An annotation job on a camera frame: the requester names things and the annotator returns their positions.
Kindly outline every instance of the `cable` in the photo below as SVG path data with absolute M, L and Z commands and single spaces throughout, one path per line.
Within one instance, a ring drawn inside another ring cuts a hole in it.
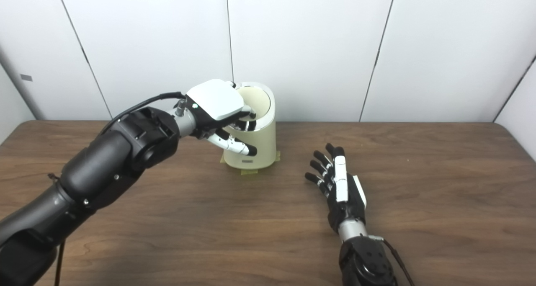
M 63 250 L 65 249 L 65 240 L 59 245 L 58 261 L 56 263 L 56 278 L 54 278 L 54 286 L 59 286 L 59 278 L 62 273 Z
M 110 126 L 116 121 L 122 118 L 124 115 L 129 114 L 135 110 L 138 110 L 144 106 L 149 105 L 150 103 L 156 102 L 158 100 L 165 100 L 165 99 L 185 99 L 186 96 L 184 96 L 180 91 L 176 93 L 162 93 L 161 95 L 156 95 L 155 97 L 146 99 L 145 101 L 130 107 L 129 109 L 117 114 L 111 121 L 109 121 L 104 128 L 100 131 L 99 135 L 102 135 L 110 128 Z
M 415 286 L 415 284 L 413 283 L 413 280 L 410 277 L 410 273 L 407 271 L 406 266 L 404 265 L 404 262 L 402 262 L 402 258 L 398 254 L 397 250 L 395 250 L 394 247 L 392 247 L 391 244 L 387 242 L 387 240 L 383 239 L 383 243 L 385 244 L 385 246 L 389 248 L 389 250 L 391 250 L 391 253 L 393 254 L 394 259 L 397 261 L 398 266 L 402 268 L 402 271 L 404 271 L 404 274 L 406 275 L 406 278 L 408 282 L 410 283 L 410 285 Z

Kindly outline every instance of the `robotic hand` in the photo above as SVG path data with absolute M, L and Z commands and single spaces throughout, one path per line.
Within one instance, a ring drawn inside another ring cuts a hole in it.
M 393 267 L 389 263 L 383 246 L 384 242 L 400 263 L 404 273 L 413 285 L 396 250 L 383 238 L 369 236 L 365 229 L 365 208 L 367 200 L 356 175 L 346 172 L 346 158 L 342 147 L 326 145 L 331 155 L 326 157 L 319 151 L 310 165 L 322 177 L 306 173 L 305 177 L 318 185 L 327 198 L 330 227 L 339 234 L 343 242 L 339 254 L 339 267 L 343 273 L 343 286 L 397 286 Z
M 223 127 L 255 116 L 233 82 L 210 80 L 186 95 L 164 93 L 122 112 L 62 169 L 33 202 L 0 221 L 0 285 L 31 286 L 56 259 L 57 246 L 97 210 L 109 206 L 146 168 L 172 156 L 192 135 L 237 153 L 257 149 Z M 149 103 L 178 99 L 166 112 Z

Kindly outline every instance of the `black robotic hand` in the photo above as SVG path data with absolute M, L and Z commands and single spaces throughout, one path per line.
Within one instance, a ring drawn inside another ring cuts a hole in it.
M 343 286 L 396 286 L 391 263 L 381 244 L 383 238 L 369 236 L 365 229 L 365 198 L 356 175 L 346 172 L 346 158 L 342 147 L 326 145 L 330 157 L 319 151 L 310 165 L 322 177 L 306 173 L 305 177 L 318 185 L 327 198 L 330 227 L 343 242 L 339 267 Z

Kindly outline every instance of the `cylinder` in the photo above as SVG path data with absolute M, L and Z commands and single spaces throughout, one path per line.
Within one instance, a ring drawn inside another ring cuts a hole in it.
M 256 113 L 255 118 L 242 118 L 224 128 L 230 135 L 257 147 L 256 156 L 246 156 L 224 150 L 229 166 L 243 170 L 256 170 L 276 160 L 276 103 L 272 91 L 259 82 L 243 82 L 236 88 L 245 105 Z

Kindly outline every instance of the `wood grain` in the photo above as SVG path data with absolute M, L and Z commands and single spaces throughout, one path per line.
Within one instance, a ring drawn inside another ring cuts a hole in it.
M 0 217 L 47 188 L 46 174 L 103 125 L 19 126 L 0 146 Z M 62 285 L 340 286 L 325 198 L 303 178 L 326 142 L 345 148 L 368 231 L 398 249 L 417 285 L 536 284 L 536 165 L 501 126 L 278 123 L 277 135 L 281 161 L 257 175 L 220 164 L 204 141 L 181 141 L 73 233 Z

